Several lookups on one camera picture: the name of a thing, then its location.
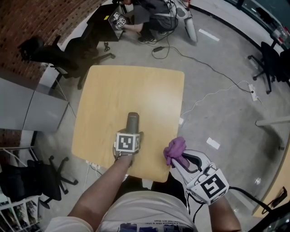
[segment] power strip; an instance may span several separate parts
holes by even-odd
[[[252,97],[253,101],[257,101],[258,98],[256,95],[255,87],[251,84],[251,85],[249,85],[249,89],[250,89],[250,91],[253,91],[253,93],[251,93],[251,97]]]

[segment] desk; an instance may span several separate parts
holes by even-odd
[[[161,68],[92,66],[82,92],[72,153],[105,168],[115,161],[116,132],[126,127],[129,112],[140,116],[141,149],[128,174],[167,180],[163,149],[177,136],[184,73]]]
[[[266,125],[270,125],[270,124],[285,123],[285,122],[289,122],[289,121],[290,121],[290,116],[287,116],[287,117],[277,118],[277,119],[273,119],[273,120],[257,121],[256,125],[257,126],[266,126]],[[266,195],[264,196],[264,198],[262,200],[265,204],[269,204],[272,200],[279,197],[283,187],[285,187],[286,190],[288,191],[288,196],[277,207],[289,202],[289,200],[290,200],[290,196],[289,196],[289,191],[290,191],[290,181],[289,181],[290,149],[289,149],[289,145],[290,145],[290,136],[288,139],[288,144],[285,148],[285,154],[284,154],[284,158],[281,162],[280,168],[277,171],[277,174],[274,177],[274,180],[273,180],[271,186],[269,187]],[[262,211],[263,211],[263,208],[261,206],[257,207],[254,210],[253,216],[259,217],[259,218],[265,217],[267,215],[267,213],[262,214]]]

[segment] brick wall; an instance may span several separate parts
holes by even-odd
[[[104,0],[0,0],[0,67],[27,81],[39,82],[43,68],[36,62],[21,61],[17,47],[34,35],[51,44],[59,34],[62,42],[102,2]],[[3,141],[7,143],[5,135],[16,134],[0,129],[0,145]]]

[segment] person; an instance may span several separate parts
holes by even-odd
[[[120,157],[79,198],[67,217],[53,218],[46,232],[197,232],[185,207],[182,184],[169,174],[165,183],[153,182],[151,191],[142,180],[125,174],[132,155]],[[241,231],[224,197],[209,207],[213,232]]]
[[[175,15],[171,14],[168,5],[162,0],[121,0],[121,3],[133,4],[133,10],[124,16],[131,18],[134,23],[125,24],[121,28],[140,33],[139,43],[154,44],[157,40],[150,30],[167,35],[178,24]]]

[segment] white t-shirt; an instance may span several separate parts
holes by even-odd
[[[120,197],[108,210],[100,232],[197,232],[185,205],[168,194],[140,191]],[[93,232],[76,217],[56,217],[46,232]]]

